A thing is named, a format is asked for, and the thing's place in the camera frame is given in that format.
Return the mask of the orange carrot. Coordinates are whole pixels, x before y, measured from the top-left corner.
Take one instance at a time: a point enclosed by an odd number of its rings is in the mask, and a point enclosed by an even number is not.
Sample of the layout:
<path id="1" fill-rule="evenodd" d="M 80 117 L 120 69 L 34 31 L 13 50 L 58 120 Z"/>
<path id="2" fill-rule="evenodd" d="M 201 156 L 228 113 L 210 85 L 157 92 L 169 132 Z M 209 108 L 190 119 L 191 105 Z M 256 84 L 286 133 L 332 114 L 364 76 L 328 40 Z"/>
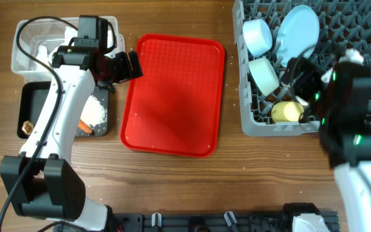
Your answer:
<path id="1" fill-rule="evenodd" d="M 93 130 L 82 120 L 80 120 L 78 123 L 78 129 L 80 129 L 81 131 L 88 135 L 93 135 Z"/>

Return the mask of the green bowl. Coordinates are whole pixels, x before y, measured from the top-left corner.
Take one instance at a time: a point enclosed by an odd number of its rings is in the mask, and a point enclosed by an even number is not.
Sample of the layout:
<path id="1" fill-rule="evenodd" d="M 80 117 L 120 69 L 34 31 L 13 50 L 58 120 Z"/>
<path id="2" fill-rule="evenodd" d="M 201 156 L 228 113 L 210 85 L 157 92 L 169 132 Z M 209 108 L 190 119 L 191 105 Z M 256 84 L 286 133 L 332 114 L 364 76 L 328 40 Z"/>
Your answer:
<path id="1" fill-rule="evenodd" d="M 280 83 L 273 66 L 266 57 L 249 61 L 249 71 L 258 89 L 265 95 L 270 95 Z"/>

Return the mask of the light blue plate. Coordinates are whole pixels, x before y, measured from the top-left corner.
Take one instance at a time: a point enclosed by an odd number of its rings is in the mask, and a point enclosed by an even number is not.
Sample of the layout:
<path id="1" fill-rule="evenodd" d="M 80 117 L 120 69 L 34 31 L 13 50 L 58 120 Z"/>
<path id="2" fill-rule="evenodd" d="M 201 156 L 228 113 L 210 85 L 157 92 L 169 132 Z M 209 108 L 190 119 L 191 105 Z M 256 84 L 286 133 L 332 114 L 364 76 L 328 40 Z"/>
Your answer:
<path id="1" fill-rule="evenodd" d="M 286 68 L 290 59 L 298 57 L 307 50 L 303 57 L 308 59 L 317 45 L 319 21 L 316 13 L 307 5 L 294 7 L 284 18 L 277 34 L 276 44 L 279 48 L 276 58 L 282 57 L 281 65 Z"/>

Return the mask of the white paper towel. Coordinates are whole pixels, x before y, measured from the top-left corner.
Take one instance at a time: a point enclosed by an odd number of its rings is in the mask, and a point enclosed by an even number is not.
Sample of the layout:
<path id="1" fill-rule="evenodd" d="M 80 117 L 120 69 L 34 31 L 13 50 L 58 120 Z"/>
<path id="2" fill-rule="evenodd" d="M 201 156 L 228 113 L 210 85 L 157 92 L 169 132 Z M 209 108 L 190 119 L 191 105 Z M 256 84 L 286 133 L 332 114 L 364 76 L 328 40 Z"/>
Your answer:
<path id="1" fill-rule="evenodd" d="M 67 26 L 64 31 L 64 42 L 62 46 L 67 46 L 73 37 L 77 37 L 77 34 L 78 32 L 74 28 Z"/>

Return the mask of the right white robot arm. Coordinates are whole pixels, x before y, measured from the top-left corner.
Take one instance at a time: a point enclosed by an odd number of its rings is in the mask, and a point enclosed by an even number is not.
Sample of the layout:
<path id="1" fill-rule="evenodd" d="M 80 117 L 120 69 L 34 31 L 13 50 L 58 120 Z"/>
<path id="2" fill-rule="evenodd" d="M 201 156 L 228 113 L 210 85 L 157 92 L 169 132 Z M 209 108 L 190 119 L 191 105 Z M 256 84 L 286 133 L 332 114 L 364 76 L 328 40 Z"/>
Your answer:
<path id="1" fill-rule="evenodd" d="M 313 115 L 321 147 L 343 199 L 350 231 L 371 231 L 371 70 L 354 49 L 335 53 L 324 71 L 302 54 L 289 60 L 283 83 L 303 107 L 298 122 Z"/>

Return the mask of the pile of white rice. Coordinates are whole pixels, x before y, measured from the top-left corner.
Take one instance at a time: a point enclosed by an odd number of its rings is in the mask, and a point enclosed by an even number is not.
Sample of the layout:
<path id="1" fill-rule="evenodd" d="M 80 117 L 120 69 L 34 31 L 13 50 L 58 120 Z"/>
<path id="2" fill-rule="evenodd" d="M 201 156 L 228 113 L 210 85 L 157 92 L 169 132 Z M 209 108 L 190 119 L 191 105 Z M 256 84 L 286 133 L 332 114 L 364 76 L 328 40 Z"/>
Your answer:
<path id="1" fill-rule="evenodd" d="M 107 110 L 101 103 L 92 95 L 88 97 L 81 114 L 81 120 L 88 126 L 95 127 L 106 122 Z"/>

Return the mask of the small brown food scrap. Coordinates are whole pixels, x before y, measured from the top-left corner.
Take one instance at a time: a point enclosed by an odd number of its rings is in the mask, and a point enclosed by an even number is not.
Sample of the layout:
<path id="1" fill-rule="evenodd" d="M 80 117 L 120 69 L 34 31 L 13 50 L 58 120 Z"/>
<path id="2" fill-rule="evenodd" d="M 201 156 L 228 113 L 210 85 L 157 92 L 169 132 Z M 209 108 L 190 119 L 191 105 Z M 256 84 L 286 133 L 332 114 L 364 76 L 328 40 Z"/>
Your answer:
<path id="1" fill-rule="evenodd" d="M 25 135 L 31 135 L 34 129 L 34 125 L 31 121 L 24 121 L 21 127 L 22 132 Z"/>

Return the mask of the light blue small bowl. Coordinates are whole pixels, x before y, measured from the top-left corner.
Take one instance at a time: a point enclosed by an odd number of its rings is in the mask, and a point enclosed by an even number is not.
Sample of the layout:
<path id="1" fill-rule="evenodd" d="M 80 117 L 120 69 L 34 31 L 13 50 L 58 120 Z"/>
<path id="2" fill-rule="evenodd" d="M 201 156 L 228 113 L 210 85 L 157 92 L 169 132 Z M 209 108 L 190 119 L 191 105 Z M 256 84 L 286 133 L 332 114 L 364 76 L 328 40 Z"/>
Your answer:
<path id="1" fill-rule="evenodd" d="M 260 57 L 268 52 L 273 43 L 270 28 L 263 19 L 244 22 L 243 38 L 253 57 Z"/>

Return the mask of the white plastic spoon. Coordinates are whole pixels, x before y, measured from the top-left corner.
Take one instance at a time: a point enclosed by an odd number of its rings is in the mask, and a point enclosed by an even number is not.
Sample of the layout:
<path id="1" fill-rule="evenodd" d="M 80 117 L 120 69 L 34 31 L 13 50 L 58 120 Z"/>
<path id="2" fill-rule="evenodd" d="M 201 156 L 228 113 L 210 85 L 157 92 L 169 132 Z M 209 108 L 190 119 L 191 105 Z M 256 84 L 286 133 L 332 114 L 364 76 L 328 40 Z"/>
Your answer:
<path id="1" fill-rule="evenodd" d="M 296 100 L 298 101 L 299 104 L 301 104 L 303 107 L 309 106 L 309 103 L 302 99 L 300 96 L 296 96 Z"/>

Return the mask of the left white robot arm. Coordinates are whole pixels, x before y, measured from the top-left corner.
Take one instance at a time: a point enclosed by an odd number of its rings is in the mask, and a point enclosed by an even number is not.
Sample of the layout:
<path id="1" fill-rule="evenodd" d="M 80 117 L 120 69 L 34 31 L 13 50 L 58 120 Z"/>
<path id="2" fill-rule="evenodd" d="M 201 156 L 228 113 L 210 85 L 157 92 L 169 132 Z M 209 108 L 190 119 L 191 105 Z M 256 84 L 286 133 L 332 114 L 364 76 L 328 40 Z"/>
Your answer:
<path id="1" fill-rule="evenodd" d="M 54 52 L 44 67 L 50 90 L 30 136 L 16 156 L 5 156 L 0 175 L 8 193 L 0 212 L 0 230 L 8 208 L 20 217 L 49 220 L 80 231 L 122 231 L 111 207 L 96 203 L 71 166 L 71 150 L 86 101 L 95 88 L 113 90 L 142 76 L 136 52 L 109 54 L 116 47 L 112 24 L 81 15 L 77 35 Z"/>

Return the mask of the yellow plastic cup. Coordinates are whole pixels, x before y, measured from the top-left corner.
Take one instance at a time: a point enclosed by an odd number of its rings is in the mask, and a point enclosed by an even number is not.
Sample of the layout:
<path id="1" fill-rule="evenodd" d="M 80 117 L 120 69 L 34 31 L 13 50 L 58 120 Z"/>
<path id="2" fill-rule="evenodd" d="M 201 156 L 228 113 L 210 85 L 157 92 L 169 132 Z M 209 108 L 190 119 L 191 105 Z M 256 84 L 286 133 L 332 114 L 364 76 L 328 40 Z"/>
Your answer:
<path id="1" fill-rule="evenodd" d="M 274 105 L 271 117 L 274 122 L 298 122 L 303 118 L 304 107 L 298 102 L 283 101 Z"/>

